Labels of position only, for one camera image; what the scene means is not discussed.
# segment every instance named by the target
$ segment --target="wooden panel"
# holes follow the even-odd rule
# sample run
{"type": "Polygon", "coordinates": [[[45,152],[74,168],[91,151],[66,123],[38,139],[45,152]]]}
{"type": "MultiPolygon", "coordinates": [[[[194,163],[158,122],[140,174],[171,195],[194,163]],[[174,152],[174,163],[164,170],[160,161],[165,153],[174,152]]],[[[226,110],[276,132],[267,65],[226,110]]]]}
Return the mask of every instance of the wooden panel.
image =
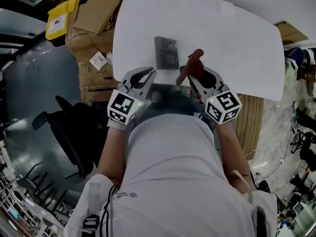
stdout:
{"type": "Polygon", "coordinates": [[[254,97],[249,96],[247,126],[246,126],[246,132],[245,132],[245,140],[242,147],[245,155],[249,153],[250,141],[251,141],[251,136],[252,136],[251,131],[253,131],[254,117],[256,115],[254,102],[255,102],[254,97]]]}
{"type": "MultiPolygon", "coordinates": [[[[260,110],[261,98],[256,97],[256,100],[257,100],[256,116],[255,116],[255,123],[254,123],[254,126],[253,126],[253,131],[252,131],[252,137],[251,137],[249,152],[253,151],[257,147],[257,145],[255,145],[255,141],[256,141],[258,124],[259,124],[259,115],[262,112],[260,110]]],[[[247,155],[247,159],[252,159],[254,157],[254,154],[255,154],[255,152],[253,151],[251,154],[247,155]]]]}
{"type": "Polygon", "coordinates": [[[240,96],[240,101],[242,103],[242,108],[239,111],[239,114],[237,116],[237,120],[236,120],[236,125],[235,125],[235,130],[236,130],[236,135],[238,140],[240,140],[240,135],[241,135],[241,124],[242,124],[242,113],[243,113],[243,102],[244,102],[244,95],[240,96]]]}
{"type": "MultiPolygon", "coordinates": [[[[236,120],[236,135],[245,153],[256,149],[261,129],[264,99],[248,95],[240,97],[242,109],[236,120]]],[[[255,152],[247,156],[247,160],[253,159],[255,152]]]]}
{"type": "Polygon", "coordinates": [[[257,148],[258,140],[259,140],[259,135],[260,135],[260,130],[261,130],[261,123],[262,123],[262,115],[263,115],[263,105],[264,105],[265,100],[263,98],[260,98],[260,113],[259,113],[259,120],[258,120],[258,129],[256,133],[256,139],[254,143],[254,149],[257,148]]]}
{"type": "Polygon", "coordinates": [[[243,97],[243,113],[242,113],[242,123],[241,123],[241,133],[240,133],[240,145],[243,148],[243,143],[245,141],[246,127],[247,127],[247,117],[249,108],[249,96],[244,95],[243,97]]]}

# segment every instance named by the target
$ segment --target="white table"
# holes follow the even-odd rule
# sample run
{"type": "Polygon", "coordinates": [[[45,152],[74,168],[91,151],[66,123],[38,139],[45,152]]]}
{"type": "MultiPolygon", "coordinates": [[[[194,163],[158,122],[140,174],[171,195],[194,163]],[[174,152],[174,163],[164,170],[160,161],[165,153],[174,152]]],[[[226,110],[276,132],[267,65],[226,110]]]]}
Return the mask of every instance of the white table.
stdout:
{"type": "MultiPolygon", "coordinates": [[[[235,92],[280,100],[284,55],[278,29],[222,0],[123,0],[114,34],[116,80],[135,68],[156,68],[154,37],[177,40],[180,66],[195,49],[235,92]]],[[[155,83],[175,84],[178,70],[159,70],[155,83]]]]}
{"type": "Polygon", "coordinates": [[[64,229],[64,225],[61,224],[56,217],[51,214],[49,211],[44,209],[43,207],[36,204],[34,201],[30,200],[28,197],[22,195],[23,200],[25,201],[24,205],[29,208],[31,212],[33,212],[37,217],[40,219],[45,218],[49,222],[53,223],[55,226],[57,226],[60,229],[64,229]]]}

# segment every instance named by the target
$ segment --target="floor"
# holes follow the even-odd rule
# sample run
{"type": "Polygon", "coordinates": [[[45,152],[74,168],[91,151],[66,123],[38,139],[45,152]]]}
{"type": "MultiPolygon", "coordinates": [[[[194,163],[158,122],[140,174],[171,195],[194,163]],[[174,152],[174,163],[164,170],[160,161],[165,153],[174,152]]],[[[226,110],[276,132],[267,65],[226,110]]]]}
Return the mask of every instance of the floor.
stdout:
{"type": "MultiPolygon", "coordinates": [[[[307,93],[306,81],[297,81],[291,90],[285,89],[283,98],[279,102],[265,100],[256,156],[249,162],[254,176],[256,173],[261,173],[260,178],[257,175],[256,182],[259,183],[265,178],[271,192],[278,195],[280,199],[289,199],[289,194],[294,188],[289,183],[290,179],[297,173],[302,177],[307,167],[306,162],[300,160],[299,150],[292,154],[291,151],[295,146],[288,145],[298,140],[296,132],[298,128],[302,132],[309,131],[293,120],[294,101],[300,108],[305,106],[313,111],[314,103],[307,93]],[[291,132],[291,123],[295,134],[291,132]]],[[[311,149],[315,151],[316,146],[312,144],[311,149]]]]}
{"type": "MultiPolygon", "coordinates": [[[[80,102],[77,78],[78,66],[72,53],[65,46],[53,47],[46,40],[19,56],[5,70],[6,107],[11,126],[6,130],[4,143],[23,176],[34,164],[44,161],[34,173],[47,171],[47,182],[58,187],[64,177],[78,171],[57,143],[48,124],[38,131],[32,128],[32,121],[39,113],[60,110],[56,95],[71,104],[80,102]]],[[[70,189],[73,192],[69,191],[67,195],[76,200],[82,185],[70,189]]]]}

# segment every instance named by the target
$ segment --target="wrist strap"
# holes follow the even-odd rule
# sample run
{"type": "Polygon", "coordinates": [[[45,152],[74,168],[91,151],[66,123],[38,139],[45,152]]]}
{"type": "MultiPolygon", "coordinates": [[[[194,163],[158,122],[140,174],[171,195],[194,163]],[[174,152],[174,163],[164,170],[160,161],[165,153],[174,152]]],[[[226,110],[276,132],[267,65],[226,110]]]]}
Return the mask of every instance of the wrist strap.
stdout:
{"type": "Polygon", "coordinates": [[[115,129],[118,129],[118,130],[122,130],[122,131],[126,130],[126,125],[125,124],[122,124],[120,122],[114,121],[111,118],[109,118],[108,127],[112,127],[112,128],[115,128],[115,129]]]}

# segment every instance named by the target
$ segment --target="office chair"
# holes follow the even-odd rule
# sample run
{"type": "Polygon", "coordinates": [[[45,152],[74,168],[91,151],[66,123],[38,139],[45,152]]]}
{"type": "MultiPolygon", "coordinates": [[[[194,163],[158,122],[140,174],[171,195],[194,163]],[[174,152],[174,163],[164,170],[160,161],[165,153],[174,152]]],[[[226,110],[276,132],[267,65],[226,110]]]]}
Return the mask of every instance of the office chair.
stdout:
{"type": "Polygon", "coordinates": [[[47,191],[51,186],[52,183],[49,183],[46,187],[44,187],[42,190],[40,189],[40,186],[42,185],[44,179],[47,176],[47,172],[43,174],[43,176],[41,177],[40,181],[38,183],[36,183],[36,180],[38,178],[40,178],[40,175],[37,175],[35,177],[33,177],[32,179],[29,178],[30,174],[32,173],[32,171],[34,170],[35,167],[37,167],[38,165],[41,165],[43,163],[43,161],[35,164],[30,171],[26,174],[25,177],[22,177],[20,179],[18,179],[16,181],[16,183],[21,186],[22,188],[26,189],[26,192],[24,193],[25,196],[29,195],[30,198],[39,203],[42,204],[44,201],[41,199],[41,194],[43,194],[45,191],[47,191]]]}
{"type": "Polygon", "coordinates": [[[107,126],[102,124],[94,109],[84,103],[72,106],[64,98],[56,96],[61,111],[40,113],[32,123],[38,130],[46,122],[58,143],[78,172],[66,177],[72,183],[83,181],[98,166],[107,136],[107,126]]]}
{"type": "Polygon", "coordinates": [[[299,108],[296,109],[297,123],[316,132],[316,120],[305,114],[299,108]]]}
{"type": "Polygon", "coordinates": [[[299,132],[298,141],[295,143],[290,143],[290,145],[296,145],[295,149],[291,152],[294,154],[299,149],[308,150],[311,146],[311,143],[316,144],[316,136],[313,135],[311,132],[303,133],[300,130],[299,132]]]}

